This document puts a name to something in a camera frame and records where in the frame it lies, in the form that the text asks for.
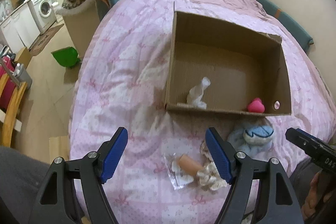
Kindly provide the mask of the person's right hand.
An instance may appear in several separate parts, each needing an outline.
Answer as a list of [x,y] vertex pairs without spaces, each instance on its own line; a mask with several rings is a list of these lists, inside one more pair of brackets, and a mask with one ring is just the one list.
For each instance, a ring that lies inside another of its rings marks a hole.
[[311,180],[309,193],[301,208],[301,213],[302,213],[304,221],[307,220],[309,217],[311,217],[315,213],[315,207],[317,206],[317,203],[318,203],[317,185],[319,182],[320,173],[321,171],[316,173],[313,179]]

